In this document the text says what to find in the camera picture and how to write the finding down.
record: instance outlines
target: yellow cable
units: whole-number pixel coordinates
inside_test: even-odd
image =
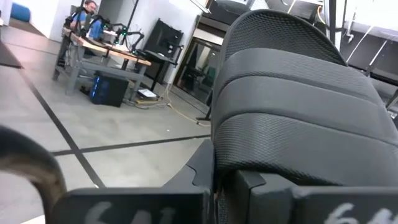
[[[147,103],[147,104],[153,104],[150,106],[145,106],[146,108],[150,108],[150,107],[154,107],[154,106],[160,106],[160,105],[167,105],[169,106],[172,110],[174,110],[176,113],[178,113],[179,115],[183,116],[185,119],[194,122],[195,124],[202,126],[202,127],[210,127],[210,125],[205,125],[205,124],[201,124],[199,121],[195,121],[194,119],[189,118],[188,116],[184,115],[183,113],[179,112],[177,109],[175,109],[172,105],[172,100],[169,97],[169,92],[171,90],[171,84],[168,84],[166,86],[166,89],[164,90],[164,92],[159,96],[159,98],[164,97],[164,95],[166,94],[166,100],[168,101],[168,103],[159,103],[159,101],[146,101],[146,100],[137,100],[137,103]]]
[[[296,3],[296,0],[293,0],[292,4],[289,7],[289,10],[287,11],[288,14],[290,14],[290,12],[293,9],[293,6],[294,6],[295,3]]]
[[[319,18],[319,20],[321,20],[321,22],[323,24],[326,24],[326,22],[321,17],[321,11],[320,11],[321,8],[322,8],[322,6],[318,6],[318,18]]]

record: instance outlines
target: mesh chair back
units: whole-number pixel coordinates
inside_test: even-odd
[[[284,50],[347,66],[339,51],[320,30],[284,12],[261,9],[239,17],[225,35],[220,69],[232,54],[250,48]]]

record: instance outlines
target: number label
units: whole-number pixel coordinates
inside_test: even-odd
[[[108,224],[101,221],[101,216],[112,207],[110,202],[100,202],[88,210],[85,217],[85,224]],[[164,208],[160,211],[162,218],[159,224],[172,224],[175,209]],[[146,210],[138,210],[131,221],[131,224],[152,224],[152,214]]]
[[[352,217],[343,217],[346,212],[352,211],[352,203],[344,203],[334,209],[325,220],[324,224],[359,224],[357,219]],[[367,224],[398,224],[398,215],[392,217],[390,210],[382,208],[378,210]]]

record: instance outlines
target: person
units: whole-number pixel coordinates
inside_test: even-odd
[[[88,12],[92,12],[95,13],[97,10],[97,3],[95,3],[93,0],[86,0],[85,4],[84,4],[84,8],[88,11]],[[72,29],[75,28],[76,24],[77,24],[77,19],[78,19],[78,14],[73,18],[73,22],[70,24],[70,27]],[[84,25],[86,21],[86,12],[82,11],[80,14],[80,24]],[[101,35],[103,33],[103,28],[102,28],[102,24],[101,21],[96,21],[90,29],[90,34],[89,37],[93,38],[93,39],[100,39]]]

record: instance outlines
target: blue shirt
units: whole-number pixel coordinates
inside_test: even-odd
[[[73,18],[73,21],[77,21],[77,17],[79,16],[79,14],[77,14],[75,16],[75,18]],[[86,21],[86,13],[85,12],[81,12],[80,15],[80,21]],[[91,38],[94,39],[99,39],[101,37],[101,34],[103,33],[103,28],[102,28],[102,23],[101,21],[96,21],[90,29],[90,34],[89,36]]]

